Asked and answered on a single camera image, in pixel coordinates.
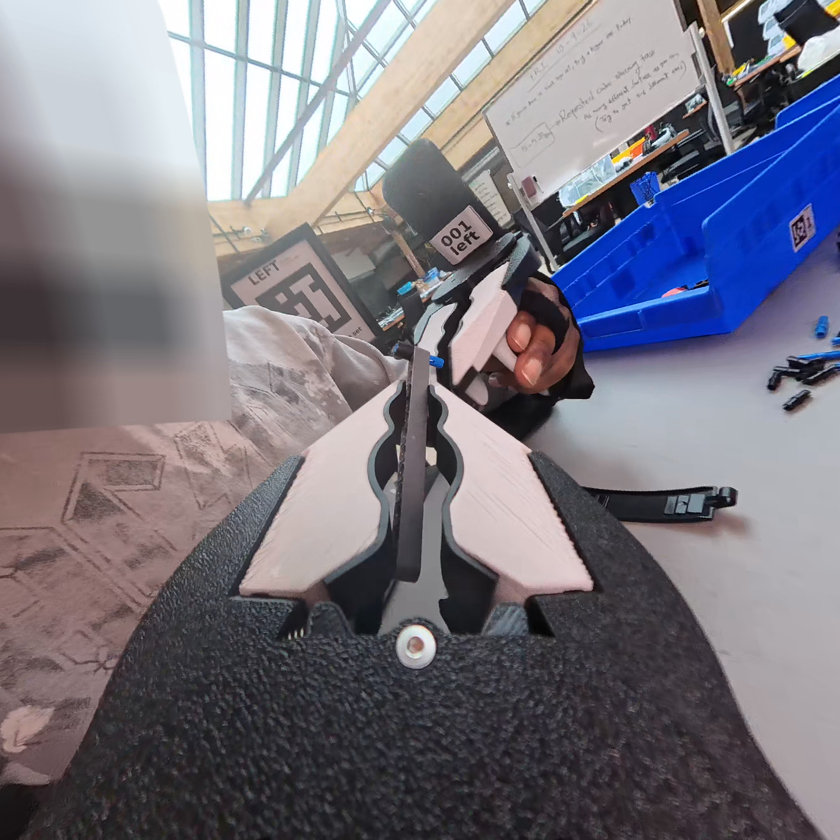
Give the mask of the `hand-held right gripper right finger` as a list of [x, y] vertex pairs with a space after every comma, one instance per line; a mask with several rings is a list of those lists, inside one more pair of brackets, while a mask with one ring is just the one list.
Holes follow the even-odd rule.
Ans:
[[594, 582], [534, 468], [531, 449], [441, 385], [456, 456], [448, 515], [455, 547], [497, 576], [492, 601], [592, 592]]

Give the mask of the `framed black white marker sign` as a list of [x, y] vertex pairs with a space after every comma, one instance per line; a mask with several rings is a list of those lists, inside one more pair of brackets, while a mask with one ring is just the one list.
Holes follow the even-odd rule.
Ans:
[[219, 271], [233, 309], [259, 306], [382, 346], [385, 331], [309, 224]]

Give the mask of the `pile of blue black pins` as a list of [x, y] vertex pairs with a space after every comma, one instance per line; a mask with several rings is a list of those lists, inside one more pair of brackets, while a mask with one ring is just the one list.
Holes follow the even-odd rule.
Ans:
[[814, 325], [813, 339], [825, 347], [807, 353], [793, 353], [782, 364], [775, 365], [765, 382], [767, 392], [774, 394], [788, 382], [794, 388], [781, 405], [784, 414], [798, 413], [814, 396], [814, 390], [839, 379], [839, 331], [831, 332], [828, 316], [821, 316]]

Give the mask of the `long black lego beam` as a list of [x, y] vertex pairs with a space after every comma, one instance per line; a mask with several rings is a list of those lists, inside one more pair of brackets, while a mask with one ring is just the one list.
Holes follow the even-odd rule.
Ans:
[[426, 447], [429, 386], [433, 357], [408, 341], [399, 341], [394, 356], [408, 361], [403, 388], [403, 414], [395, 473], [392, 534], [395, 579], [414, 583], [422, 569], [424, 503], [426, 497]]

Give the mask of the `blue storage bin with tag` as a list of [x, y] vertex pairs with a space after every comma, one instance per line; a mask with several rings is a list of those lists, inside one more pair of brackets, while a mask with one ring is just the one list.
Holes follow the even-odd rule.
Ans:
[[839, 110], [777, 129], [633, 210], [554, 274], [585, 351], [736, 330], [839, 219]]

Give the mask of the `black curved panel piece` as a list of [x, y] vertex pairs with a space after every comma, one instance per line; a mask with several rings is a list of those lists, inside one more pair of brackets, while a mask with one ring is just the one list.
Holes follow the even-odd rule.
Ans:
[[738, 491], [729, 486], [645, 491], [583, 489], [615, 519], [631, 523], [708, 522], [718, 510], [732, 508], [739, 500]]

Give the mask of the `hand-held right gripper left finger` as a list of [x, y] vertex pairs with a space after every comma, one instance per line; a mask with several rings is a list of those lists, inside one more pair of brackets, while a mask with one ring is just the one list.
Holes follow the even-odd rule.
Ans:
[[330, 600], [328, 576], [374, 546], [387, 504], [369, 463], [374, 446], [393, 430], [385, 412], [400, 386], [388, 385], [304, 450], [240, 595]]

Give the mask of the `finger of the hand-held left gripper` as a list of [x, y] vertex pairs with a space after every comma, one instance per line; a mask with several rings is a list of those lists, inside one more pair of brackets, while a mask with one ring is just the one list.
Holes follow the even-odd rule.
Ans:
[[421, 352], [442, 360], [451, 359], [450, 345], [465, 314], [465, 306], [456, 301], [432, 301], [414, 328], [413, 357]]
[[495, 268], [470, 293], [469, 306], [449, 343], [452, 386], [473, 404], [487, 404], [488, 385], [480, 378], [492, 358], [514, 371], [517, 355], [507, 332], [517, 314], [517, 304], [503, 287], [508, 264]]

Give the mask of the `whiteboard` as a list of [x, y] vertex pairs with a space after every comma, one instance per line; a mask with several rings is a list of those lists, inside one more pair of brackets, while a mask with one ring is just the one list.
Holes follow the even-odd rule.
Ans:
[[677, 2], [593, 2], [485, 119], [533, 207], [704, 84]]

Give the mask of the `person's left hand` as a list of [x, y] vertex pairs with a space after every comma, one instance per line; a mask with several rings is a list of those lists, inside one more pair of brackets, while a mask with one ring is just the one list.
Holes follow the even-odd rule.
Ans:
[[499, 369], [489, 373], [489, 386], [537, 395], [547, 392], [571, 373], [581, 334], [570, 322], [562, 344], [556, 347], [549, 327], [537, 323], [530, 313], [519, 311], [507, 330], [507, 344], [517, 355], [515, 367], [513, 371]]

